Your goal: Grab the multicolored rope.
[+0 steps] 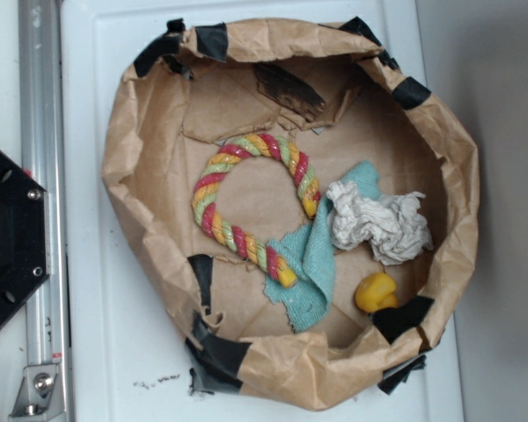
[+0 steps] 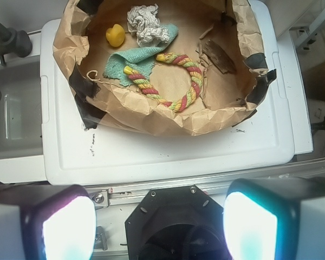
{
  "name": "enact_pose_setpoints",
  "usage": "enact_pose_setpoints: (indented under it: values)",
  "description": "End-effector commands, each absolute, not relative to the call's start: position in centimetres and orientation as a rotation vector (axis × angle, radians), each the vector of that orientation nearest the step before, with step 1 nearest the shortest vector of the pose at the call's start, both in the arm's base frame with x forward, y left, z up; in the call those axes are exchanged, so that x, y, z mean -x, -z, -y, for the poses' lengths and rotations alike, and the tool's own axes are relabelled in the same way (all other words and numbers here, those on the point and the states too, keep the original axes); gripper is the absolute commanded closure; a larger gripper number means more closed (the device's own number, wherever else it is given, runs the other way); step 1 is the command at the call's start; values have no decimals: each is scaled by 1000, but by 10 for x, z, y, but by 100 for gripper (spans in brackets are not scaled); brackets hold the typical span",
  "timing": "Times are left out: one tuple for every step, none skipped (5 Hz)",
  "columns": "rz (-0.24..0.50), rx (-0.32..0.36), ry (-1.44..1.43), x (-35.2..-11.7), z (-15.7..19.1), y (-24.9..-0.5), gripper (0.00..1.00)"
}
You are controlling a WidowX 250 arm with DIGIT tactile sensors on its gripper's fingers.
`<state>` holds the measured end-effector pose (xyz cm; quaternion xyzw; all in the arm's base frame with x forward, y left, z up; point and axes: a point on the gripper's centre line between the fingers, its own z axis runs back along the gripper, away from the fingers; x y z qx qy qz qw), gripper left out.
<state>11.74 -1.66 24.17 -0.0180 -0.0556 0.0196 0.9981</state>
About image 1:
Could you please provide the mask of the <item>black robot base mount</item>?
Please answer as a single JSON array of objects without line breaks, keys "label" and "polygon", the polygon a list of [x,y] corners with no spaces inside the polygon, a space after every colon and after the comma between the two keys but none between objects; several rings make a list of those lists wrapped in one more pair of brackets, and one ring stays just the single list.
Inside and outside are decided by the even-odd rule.
[{"label": "black robot base mount", "polygon": [[48,278],[46,198],[0,150],[0,330]]}]

